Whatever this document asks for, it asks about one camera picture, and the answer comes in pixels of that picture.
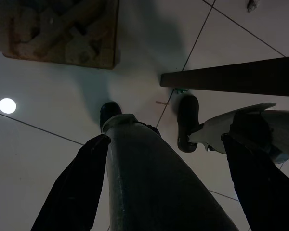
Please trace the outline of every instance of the round light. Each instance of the round light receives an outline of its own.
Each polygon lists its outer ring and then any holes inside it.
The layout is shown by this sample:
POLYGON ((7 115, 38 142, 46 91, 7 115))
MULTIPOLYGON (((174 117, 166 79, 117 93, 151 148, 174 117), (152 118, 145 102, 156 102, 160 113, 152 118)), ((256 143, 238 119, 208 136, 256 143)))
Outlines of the round light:
POLYGON ((6 114, 13 113, 16 110, 16 103, 14 100, 5 98, 0 101, 0 110, 6 114))

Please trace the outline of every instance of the foot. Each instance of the foot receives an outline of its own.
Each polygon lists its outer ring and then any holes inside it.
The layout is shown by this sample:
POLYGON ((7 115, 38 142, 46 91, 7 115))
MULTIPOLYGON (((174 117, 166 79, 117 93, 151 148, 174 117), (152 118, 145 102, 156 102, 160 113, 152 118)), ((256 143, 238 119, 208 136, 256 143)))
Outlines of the foot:
POLYGON ((116 102, 105 103, 100 111, 100 127, 102 132, 102 127, 104 123, 111 117, 122 114, 120 106, 116 102))
POLYGON ((198 120, 199 103, 195 96, 187 95, 181 99, 178 111, 178 148, 185 153, 191 153, 197 148, 197 143, 189 143, 188 136, 200 130, 198 120))

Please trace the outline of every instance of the black shoe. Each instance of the black shoe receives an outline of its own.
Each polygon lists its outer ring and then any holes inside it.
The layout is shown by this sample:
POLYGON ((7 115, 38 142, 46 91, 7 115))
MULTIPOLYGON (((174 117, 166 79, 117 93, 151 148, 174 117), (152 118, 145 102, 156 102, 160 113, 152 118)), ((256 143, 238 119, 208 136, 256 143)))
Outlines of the black shoe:
POLYGON ((100 127, 102 132, 102 127, 104 123, 111 117, 122 114, 120 106, 116 102, 105 103, 100 111, 100 127))
POLYGON ((199 103, 193 95, 181 99, 178 111, 178 148, 185 153, 191 153, 197 148, 197 143, 189 143, 188 135, 201 129, 198 120, 199 103))

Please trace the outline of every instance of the shoe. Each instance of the shoe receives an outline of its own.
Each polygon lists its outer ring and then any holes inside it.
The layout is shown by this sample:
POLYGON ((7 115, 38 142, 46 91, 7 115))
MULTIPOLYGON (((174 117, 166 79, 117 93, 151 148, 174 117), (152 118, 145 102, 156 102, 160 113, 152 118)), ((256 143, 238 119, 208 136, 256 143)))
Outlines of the shoe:
POLYGON ((181 99, 178 111, 178 148, 185 153, 191 153, 197 148, 197 143, 189 143, 188 136, 201 129, 198 120, 199 103, 193 95, 181 99))
POLYGON ((104 123, 113 116, 122 114, 120 106, 116 102, 105 103, 100 111, 100 127, 102 132, 102 127, 104 123))

